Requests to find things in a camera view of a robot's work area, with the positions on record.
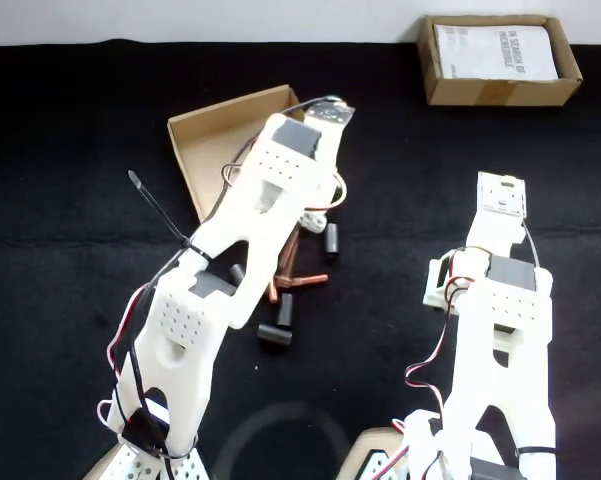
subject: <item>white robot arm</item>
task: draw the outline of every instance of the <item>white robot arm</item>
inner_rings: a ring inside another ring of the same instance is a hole
[[[194,448],[227,328],[248,321],[305,212],[318,215],[313,230],[320,231],[320,215],[333,205],[338,184],[345,193],[336,155],[352,114],[344,102],[331,100],[311,105],[304,123],[272,115],[217,210],[195,231],[177,266],[157,280],[106,419],[145,462],[155,467],[164,457],[167,469],[170,461],[176,468]],[[207,267],[238,241],[249,246],[244,278],[234,286]],[[153,398],[156,392],[162,402]]]
[[[547,345],[552,335],[551,274],[540,267],[526,216],[523,180],[480,172],[478,205],[466,246],[431,260],[423,302],[458,316],[451,394],[442,417],[418,410],[398,421],[401,449],[367,462],[362,480],[551,480],[555,424],[548,405]],[[529,236],[535,265],[510,258]],[[409,375],[437,355],[407,369]],[[504,356],[502,363],[494,355]],[[417,383],[412,386],[428,386]],[[476,426],[489,406],[509,426],[519,466],[503,464]],[[392,467],[404,457],[403,467]]]

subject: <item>black cylinder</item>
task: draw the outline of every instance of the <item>black cylinder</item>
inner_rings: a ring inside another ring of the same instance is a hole
[[[258,325],[258,338],[266,342],[276,343],[278,345],[289,346],[291,345],[291,330],[284,330],[282,328],[267,325],[261,323]]]
[[[327,256],[327,260],[335,260],[340,253],[337,223],[327,223],[327,227],[324,230],[324,253]]]
[[[284,328],[291,328],[291,315],[293,311],[293,295],[283,293],[280,296],[280,308],[276,317],[276,325]]]
[[[239,263],[236,263],[229,269],[229,275],[231,275],[231,283],[237,287],[244,279],[244,268]]]

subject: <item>white wall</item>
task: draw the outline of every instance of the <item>white wall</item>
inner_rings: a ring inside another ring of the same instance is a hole
[[[601,0],[0,0],[0,45],[412,41],[427,13],[551,14],[572,43],[601,43]]]

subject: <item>black cloth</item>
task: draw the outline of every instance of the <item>black cloth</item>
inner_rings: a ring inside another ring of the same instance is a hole
[[[303,239],[299,269],[332,278],[296,295],[286,353],[256,341],[266,305],[228,333],[200,432],[208,468],[333,478],[362,430],[435,409],[403,369],[435,344],[428,260],[462,244],[487,170],[526,180],[554,274],[559,476],[601,478],[601,47],[574,51],[585,83],[565,108],[481,109],[427,106],[413,45],[0,48],[0,478],[81,478],[114,443],[94,411],[113,387],[104,349],[177,248],[126,170],[193,231],[167,118],[282,83],[357,108],[339,157],[340,262],[324,266],[320,239]],[[526,244],[514,255],[531,259]],[[446,393],[452,355],[449,341],[422,373]]]

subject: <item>open cardboard box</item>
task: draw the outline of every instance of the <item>open cardboard box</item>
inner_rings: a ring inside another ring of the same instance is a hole
[[[222,190],[222,166],[270,115],[298,104],[289,85],[281,85],[172,117],[167,122],[173,150],[200,221]],[[293,116],[302,120],[302,112]]]
[[[434,25],[537,25],[549,33],[557,80],[520,81],[444,78]],[[582,83],[582,74],[557,18],[542,15],[429,16],[418,37],[424,86],[429,105],[562,106]]]

